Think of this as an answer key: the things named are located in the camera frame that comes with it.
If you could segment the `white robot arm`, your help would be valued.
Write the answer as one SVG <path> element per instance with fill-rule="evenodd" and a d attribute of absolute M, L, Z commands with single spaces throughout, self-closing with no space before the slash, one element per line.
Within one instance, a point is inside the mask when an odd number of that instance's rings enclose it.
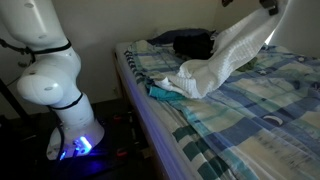
<path fill-rule="evenodd" d="M 286 7 L 284 2 L 273 6 L 270 0 L 260 2 L 260 9 L 218 35 L 211 59 L 188 61 L 175 75 L 157 74 L 156 85 L 194 99 L 216 90 L 257 54 Z M 35 58 L 18 80 L 18 92 L 30 102 L 49 106 L 63 123 L 50 137 L 47 157 L 61 160 L 89 154 L 105 131 L 76 85 L 81 59 L 66 38 L 51 0 L 0 0 L 0 14 L 9 34 Z"/>

